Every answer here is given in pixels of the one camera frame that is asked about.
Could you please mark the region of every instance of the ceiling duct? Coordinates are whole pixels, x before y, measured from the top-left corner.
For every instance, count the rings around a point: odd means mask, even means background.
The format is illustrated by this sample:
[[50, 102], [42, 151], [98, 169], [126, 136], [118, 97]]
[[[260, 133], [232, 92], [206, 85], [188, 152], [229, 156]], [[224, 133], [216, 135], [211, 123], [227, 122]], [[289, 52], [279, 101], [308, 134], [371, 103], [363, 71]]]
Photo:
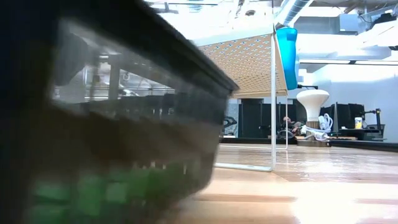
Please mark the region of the ceiling duct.
[[284, 0], [280, 5], [280, 10], [275, 16], [276, 29], [286, 26], [293, 26], [300, 17], [300, 11], [311, 5], [313, 0]]

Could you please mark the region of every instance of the pegboard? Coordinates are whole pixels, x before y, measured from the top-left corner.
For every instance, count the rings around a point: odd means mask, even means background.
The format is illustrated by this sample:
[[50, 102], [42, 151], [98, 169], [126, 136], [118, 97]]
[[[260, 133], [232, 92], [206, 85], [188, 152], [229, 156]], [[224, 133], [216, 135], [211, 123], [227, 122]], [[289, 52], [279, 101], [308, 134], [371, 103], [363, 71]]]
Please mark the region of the pegboard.
[[[272, 34], [257, 35], [226, 42], [199, 46], [240, 87], [233, 98], [271, 95], [271, 38]], [[286, 81], [275, 38], [276, 90], [286, 95]]]

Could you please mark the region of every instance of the person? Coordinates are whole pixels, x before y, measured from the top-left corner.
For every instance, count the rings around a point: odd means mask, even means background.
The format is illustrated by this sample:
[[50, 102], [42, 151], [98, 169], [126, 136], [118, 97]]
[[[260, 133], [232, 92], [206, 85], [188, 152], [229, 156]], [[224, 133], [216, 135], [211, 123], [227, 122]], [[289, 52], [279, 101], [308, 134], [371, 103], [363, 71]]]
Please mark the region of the person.
[[286, 120], [287, 120], [287, 126], [288, 126], [288, 127], [289, 127], [289, 126], [292, 127], [291, 132], [292, 132], [293, 134], [295, 134], [295, 135], [299, 135], [299, 134], [300, 134], [300, 128], [301, 128], [302, 123], [301, 123], [300, 121], [297, 121], [297, 122], [292, 121], [288, 116], [285, 116], [285, 117], [284, 117], [284, 123], [286, 122]]

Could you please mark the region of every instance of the wooden tabletop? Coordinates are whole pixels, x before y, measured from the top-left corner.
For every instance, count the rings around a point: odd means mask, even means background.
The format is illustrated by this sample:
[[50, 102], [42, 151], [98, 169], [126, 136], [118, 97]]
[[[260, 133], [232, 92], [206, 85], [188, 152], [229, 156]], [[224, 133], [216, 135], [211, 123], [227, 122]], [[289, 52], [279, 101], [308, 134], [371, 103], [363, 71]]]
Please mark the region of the wooden tabletop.
[[[270, 153], [221, 148], [217, 162], [265, 166]], [[216, 168], [161, 223], [398, 223], [398, 154], [289, 146], [272, 173]]]

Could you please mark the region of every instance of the white cable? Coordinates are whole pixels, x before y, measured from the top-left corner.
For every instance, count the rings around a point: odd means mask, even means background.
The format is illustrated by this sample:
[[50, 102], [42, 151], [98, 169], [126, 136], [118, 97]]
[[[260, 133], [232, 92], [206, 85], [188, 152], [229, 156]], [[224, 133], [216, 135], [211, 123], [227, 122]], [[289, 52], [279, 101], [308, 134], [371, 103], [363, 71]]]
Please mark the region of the white cable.
[[303, 126], [302, 132], [311, 132], [311, 135], [305, 137], [304, 139], [308, 139], [309, 137], [314, 137], [317, 141], [327, 141], [329, 136], [327, 133], [331, 132], [331, 126], [333, 125], [333, 120], [326, 113], [324, 116], [319, 117], [319, 126], [321, 129], [309, 128], [306, 125]]

